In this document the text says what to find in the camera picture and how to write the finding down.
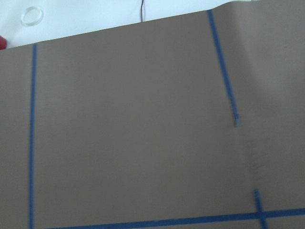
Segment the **clear tape roll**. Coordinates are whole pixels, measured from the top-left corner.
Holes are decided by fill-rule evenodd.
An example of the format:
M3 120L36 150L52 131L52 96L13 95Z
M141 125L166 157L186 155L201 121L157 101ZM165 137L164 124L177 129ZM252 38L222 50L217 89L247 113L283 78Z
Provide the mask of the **clear tape roll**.
M43 17L43 9L36 6L31 6L23 11L20 20L24 26L35 26L43 20Z

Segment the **red cylinder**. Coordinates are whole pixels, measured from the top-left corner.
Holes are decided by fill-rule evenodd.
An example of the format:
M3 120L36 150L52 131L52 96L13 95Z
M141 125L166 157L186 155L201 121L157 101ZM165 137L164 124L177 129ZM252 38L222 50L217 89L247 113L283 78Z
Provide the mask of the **red cylinder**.
M5 50L7 48L7 40L0 36L0 50Z

